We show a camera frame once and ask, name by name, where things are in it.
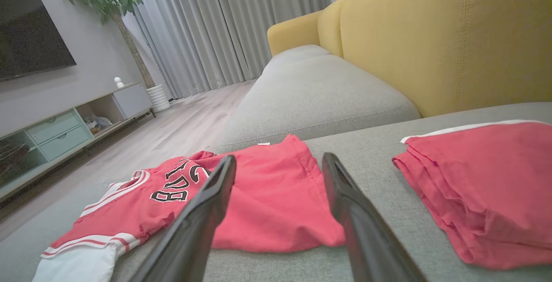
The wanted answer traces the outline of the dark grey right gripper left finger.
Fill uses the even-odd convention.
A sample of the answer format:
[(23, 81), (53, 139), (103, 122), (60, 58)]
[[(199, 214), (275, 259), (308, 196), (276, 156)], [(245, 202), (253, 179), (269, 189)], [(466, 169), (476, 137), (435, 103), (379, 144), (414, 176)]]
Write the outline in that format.
[(201, 282), (217, 227), (235, 182), (235, 156), (225, 156), (146, 257), (132, 282)]

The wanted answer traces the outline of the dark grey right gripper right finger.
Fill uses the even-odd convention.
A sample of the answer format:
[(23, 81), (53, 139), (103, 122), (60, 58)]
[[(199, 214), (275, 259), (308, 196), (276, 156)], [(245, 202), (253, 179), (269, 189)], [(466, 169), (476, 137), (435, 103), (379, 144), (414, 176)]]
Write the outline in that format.
[(404, 246), (339, 158), (323, 155), (322, 171), (329, 207), (343, 227), (355, 282), (425, 282)]

